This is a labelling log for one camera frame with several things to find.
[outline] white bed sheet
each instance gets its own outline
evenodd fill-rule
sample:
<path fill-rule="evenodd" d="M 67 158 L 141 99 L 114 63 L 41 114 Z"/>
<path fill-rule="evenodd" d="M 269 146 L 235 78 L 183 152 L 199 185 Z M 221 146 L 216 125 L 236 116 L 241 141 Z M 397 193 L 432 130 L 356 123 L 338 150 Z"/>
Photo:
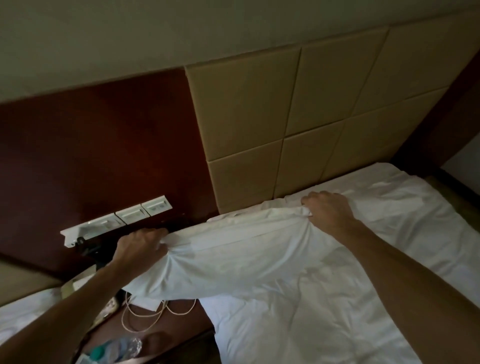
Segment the white bed sheet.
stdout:
<path fill-rule="evenodd" d="M 424 180 L 387 163 L 266 201 L 242 214 L 300 206 L 327 190 L 363 204 L 359 216 L 387 242 L 480 306 L 480 235 Z M 366 273 L 343 246 L 291 279 L 200 299 L 223 363 L 419 363 Z"/>

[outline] wall outlet plate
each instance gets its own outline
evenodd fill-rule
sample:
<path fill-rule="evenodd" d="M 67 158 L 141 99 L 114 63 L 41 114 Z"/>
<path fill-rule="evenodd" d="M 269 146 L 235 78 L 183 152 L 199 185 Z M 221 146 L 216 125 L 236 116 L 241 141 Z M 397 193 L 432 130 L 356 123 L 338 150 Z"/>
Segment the wall outlet plate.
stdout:
<path fill-rule="evenodd" d="M 83 224 L 73 226 L 60 231 L 60 234 L 65 236 L 66 247 L 72 248 L 79 237 L 83 237 L 85 240 L 94 238 L 107 231 L 114 230 L 120 226 L 126 225 L 117 215 L 108 214 L 100 218 L 84 222 Z"/>
<path fill-rule="evenodd" d="M 133 224 L 134 222 L 150 217 L 148 212 L 140 204 L 117 211 L 115 215 L 122 219 L 126 224 Z"/>
<path fill-rule="evenodd" d="M 143 202 L 142 207 L 150 214 L 150 216 L 170 210 L 172 205 L 165 196 L 154 198 L 153 200 Z"/>

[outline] clear plastic bottle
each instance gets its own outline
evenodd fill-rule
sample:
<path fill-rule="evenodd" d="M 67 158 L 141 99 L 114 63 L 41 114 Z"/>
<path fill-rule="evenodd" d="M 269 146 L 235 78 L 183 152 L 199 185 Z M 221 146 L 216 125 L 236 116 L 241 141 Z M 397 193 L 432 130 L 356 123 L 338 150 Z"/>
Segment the clear plastic bottle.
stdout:
<path fill-rule="evenodd" d="M 109 340 L 94 348 L 90 359 L 98 364 L 113 364 L 136 358 L 142 349 L 139 338 L 120 338 Z"/>

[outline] hand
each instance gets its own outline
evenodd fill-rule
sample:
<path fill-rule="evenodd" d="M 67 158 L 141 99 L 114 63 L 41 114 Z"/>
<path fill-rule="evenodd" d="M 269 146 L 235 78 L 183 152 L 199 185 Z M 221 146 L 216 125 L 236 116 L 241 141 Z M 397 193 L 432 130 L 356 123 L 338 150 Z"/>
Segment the hand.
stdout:
<path fill-rule="evenodd" d="M 309 220 L 312 224 L 334 238 L 343 230 L 361 224 L 353 217 L 347 198 L 341 194 L 310 192 L 302 197 L 301 203 L 310 209 L 312 216 Z"/>
<path fill-rule="evenodd" d="M 146 272 L 167 254 L 168 248 L 160 239 L 168 235 L 167 229 L 140 229 L 122 236 L 109 266 L 114 267 L 125 284 Z"/>

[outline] person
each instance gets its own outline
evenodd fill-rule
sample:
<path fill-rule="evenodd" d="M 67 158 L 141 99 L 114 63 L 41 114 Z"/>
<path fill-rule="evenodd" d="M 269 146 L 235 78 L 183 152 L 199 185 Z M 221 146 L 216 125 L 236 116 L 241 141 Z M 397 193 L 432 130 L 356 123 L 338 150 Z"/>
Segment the person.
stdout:
<path fill-rule="evenodd" d="M 314 226 L 360 262 L 387 312 L 424 364 L 480 363 L 480 309 L 420 263 L 354 218 L 347 199 L 310 192 L 302 203 Z M 165 229 L 119 240 L 110 264 L 0 346 L 0 363 L 66 363 L 107 301 L 167 253 Z"/>

